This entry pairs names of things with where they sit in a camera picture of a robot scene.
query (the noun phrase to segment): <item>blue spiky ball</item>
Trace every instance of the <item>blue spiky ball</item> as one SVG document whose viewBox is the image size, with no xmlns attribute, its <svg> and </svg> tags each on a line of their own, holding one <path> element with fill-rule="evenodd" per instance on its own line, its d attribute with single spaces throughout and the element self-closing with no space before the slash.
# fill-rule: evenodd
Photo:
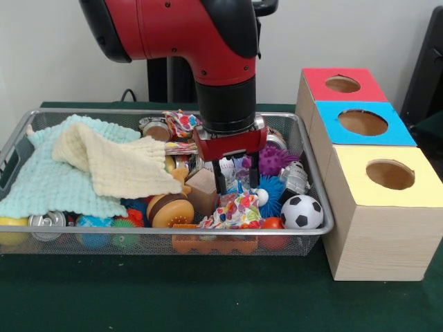
<svg viewBox="0 0 443 332">
<path fill-rule="evenodd" d="M 269 195 L 267 203 L 260 207 L 262 218 L 280 216 L 282 204 L 279 200 L 284 192 L 284 184 L 278 176 L 261 176 L 258 189 L 266 190 Z"/>
</svg>

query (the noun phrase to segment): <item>white wall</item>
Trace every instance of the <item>white wall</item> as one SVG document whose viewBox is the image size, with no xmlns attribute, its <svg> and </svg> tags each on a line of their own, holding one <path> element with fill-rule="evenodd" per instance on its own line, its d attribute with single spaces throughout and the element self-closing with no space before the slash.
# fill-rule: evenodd
<svg viewBox="0 0 443 332">
<path fill-rule="evenodd" d="M 77 0 L 0 0 L 0 149 L 43 101 L 147 100 L 145 62 L 117 64 L 96 44 Z"/>
<path fill-rule="evenodd" d="M 259 102 L 294 103 L 304 66 L 368 67 L 399 109 L 438 0 L 280 0 L 262 19 Z M 115 64 L 77 0 L 0 0 L 0 146 L 44 100 L 147 99 L 145 62 Z"/>
<path fill-rule="evenodd" d="M 367 67 L 399 111 L 440 0 L 280 0 L 262 19 L 260 102 L 295 103 L 302 67 Z"/>
</svg>

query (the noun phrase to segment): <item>white ball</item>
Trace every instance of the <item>white ball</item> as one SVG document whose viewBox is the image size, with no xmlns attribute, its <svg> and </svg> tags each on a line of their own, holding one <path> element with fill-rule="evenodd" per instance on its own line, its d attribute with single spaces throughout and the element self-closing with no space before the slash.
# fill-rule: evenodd
<svg viewBox="0 0 443 332">
<path fill-rule="evenodd" d="M 312 197 L 297 195 L 283 204 L 280 217 L 285 228 L 314 229 L 323 222 L 323 208 Z"/>
<path fill-rule="evenodd" d="M 262 207 L 264 205 L 266 205 L 266 203 L 268 203 L 269 201 L 269 194 L 266 190 L 264 189 L 257 189 L 255 191 L 255 193 L 258 196 L 258 207 Z"/>
</svg>

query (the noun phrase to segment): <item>orange toy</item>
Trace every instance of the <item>orange toy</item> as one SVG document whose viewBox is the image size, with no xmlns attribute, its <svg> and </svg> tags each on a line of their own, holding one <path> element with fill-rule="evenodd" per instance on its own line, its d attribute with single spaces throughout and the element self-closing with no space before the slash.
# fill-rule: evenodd
<svg viewBox="0 0 443 332">
<path fill-rule="evenodd" d="M 154 228 L 171 228 L 175 224 L 188 224 L 194 220 L 195 211 L 188 200 L 191 188 L 185 185 L 189 171 L 186 168 L 178 168 L 170 173 L 181 183 L 182 192 L 158 195 L 150 201 L 147 217 Z"/>
</svg>

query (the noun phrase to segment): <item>soccer ball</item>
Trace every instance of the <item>soccer ball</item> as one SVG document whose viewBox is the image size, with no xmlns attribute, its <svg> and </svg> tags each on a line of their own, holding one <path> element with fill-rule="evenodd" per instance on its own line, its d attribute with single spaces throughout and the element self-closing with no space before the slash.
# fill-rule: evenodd
<svg viewBox="0 0 443 332">
<path fill-rule="evenodd" d="M 323 222 L 323 208 L 312 197 L 297 195 L 283 204 L 280 217 L 285 228 L 314 229 Z"/>
</svg>

